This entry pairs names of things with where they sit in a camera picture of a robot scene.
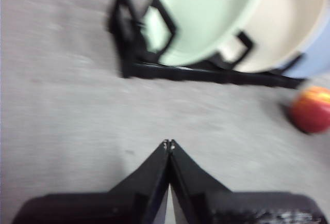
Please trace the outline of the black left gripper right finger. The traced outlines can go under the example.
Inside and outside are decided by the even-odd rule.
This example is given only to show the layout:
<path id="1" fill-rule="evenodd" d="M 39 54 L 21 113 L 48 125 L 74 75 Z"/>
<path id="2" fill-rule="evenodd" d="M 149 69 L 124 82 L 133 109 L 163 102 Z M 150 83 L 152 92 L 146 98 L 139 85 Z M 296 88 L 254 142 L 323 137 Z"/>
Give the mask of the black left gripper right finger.
<path id="1" fill-rule="evenodd" d="M 232 191 L 170 141 L 171 186 L 188 223 L 327 223 L 314 199 L 288 191 Z"/>

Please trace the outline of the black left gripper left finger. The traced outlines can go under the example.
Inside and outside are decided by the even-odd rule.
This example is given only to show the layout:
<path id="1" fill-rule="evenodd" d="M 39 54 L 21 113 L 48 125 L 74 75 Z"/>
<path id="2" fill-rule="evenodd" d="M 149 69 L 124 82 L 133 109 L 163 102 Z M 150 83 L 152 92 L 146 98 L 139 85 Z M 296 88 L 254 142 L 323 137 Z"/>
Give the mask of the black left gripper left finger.
<path id="1" fill-rule="evenodd" d="M 57 193 L 26 201 L 13 223 L 153 223 L 167 193 L 170 142 L 101 193 Z"/>

